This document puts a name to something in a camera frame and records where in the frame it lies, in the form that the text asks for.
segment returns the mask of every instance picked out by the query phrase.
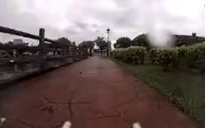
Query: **tree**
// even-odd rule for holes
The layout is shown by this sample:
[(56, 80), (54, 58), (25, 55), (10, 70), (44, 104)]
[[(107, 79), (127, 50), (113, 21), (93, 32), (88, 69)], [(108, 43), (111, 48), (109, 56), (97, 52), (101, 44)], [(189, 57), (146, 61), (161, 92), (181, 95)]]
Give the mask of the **tree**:
[(120, 37), (114, 44), (115, 48), (127, 48), (132, 45), (132, 41), (128, 37)]
[(132, 45), (149, 47), (150, 45), (149, 45), (147, 34), (138, 35), (135, 39), (132, 40)]
[(69, 39), (65, 38), (65, 37), (62, 37), (62, 38), (59, 38), (56, 40), (56, 43), (52, 43), (50, 44), (50, 48), (69, 48), (71, 47), (72, 43)]
[(107, 48), (107, 42), (104, 40), (103, 37), (97, 37), (97, 39), (94, 42), (99, 47), (100, 52), (102, 54), (102, 50)]
[(94, 48), (94, 41), (83, 41), (79, 44), (79, 47), (90, 49), (90, 56), (92, 56), (92, 50)]

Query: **sky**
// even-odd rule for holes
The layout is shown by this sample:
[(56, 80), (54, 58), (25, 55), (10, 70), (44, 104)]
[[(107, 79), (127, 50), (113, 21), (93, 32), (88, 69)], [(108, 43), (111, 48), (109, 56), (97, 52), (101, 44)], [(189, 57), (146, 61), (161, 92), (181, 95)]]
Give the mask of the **sky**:
[[(106, 36), (133, 39), (141, 33), (205, 36), (205, 0), (0, 0), (0, 25), (77, 44)], [(0, 34), (0, 41), (14, 38)]]

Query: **paved walkway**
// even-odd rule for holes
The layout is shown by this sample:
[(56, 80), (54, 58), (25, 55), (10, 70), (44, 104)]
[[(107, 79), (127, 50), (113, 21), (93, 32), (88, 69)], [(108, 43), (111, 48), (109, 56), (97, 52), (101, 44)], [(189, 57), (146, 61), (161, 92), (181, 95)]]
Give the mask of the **paved walkway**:
[(0, 92), (5, 128), (196, 128), (153, 89), (111, 60), (91, 57)]

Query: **building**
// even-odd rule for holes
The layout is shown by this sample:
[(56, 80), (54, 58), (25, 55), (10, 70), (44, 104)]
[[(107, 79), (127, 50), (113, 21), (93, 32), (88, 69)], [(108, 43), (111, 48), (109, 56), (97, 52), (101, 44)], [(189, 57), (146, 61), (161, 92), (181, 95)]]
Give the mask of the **building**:
[[(196, 33), (192, 33), (192, 35), (170, 34), (170, 37), (172, 39), (170, 43), (175, 47), (183, 45), (188, 46), (205, 42), (205, 37), (197, 36)], [(140, 34), (136, 38), (134, 38), (132, 42), (133, 46), (149, 46), (151, 44), (148, 34)]]
[(23, 44), (23, 40), (22, 39), (14, 39), (13, 40), (13, 44), (17, 45), (17, 44)]

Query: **shrub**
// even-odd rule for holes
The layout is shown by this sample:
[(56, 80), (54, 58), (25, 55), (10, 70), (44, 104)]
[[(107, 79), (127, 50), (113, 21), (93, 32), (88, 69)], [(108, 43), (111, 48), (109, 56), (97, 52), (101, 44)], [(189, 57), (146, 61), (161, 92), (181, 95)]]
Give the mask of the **shrub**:
[(159, 57), (159, 49), (150, 49), (149, 50), (149, 59), (151, 61), (152, 64), (157, 64), (158, 63), (158, 57)]
[(149, 62), (159, 64), (164, 71), (189, 67), (205, 72), (205, 44), (169, 49), (127, 48), (113, 51), (116, 59), (131, 64), (144, 64), (147, 55)]
[(131, 64), (143, 64), (146, 54), (146, 48), (128, 48), (114, 50), (114, 58)]
[(163, 67), (164, 71), (174, 69), (177, 63), (177, 53), (176, 49), (159, 50), (158, 63)]

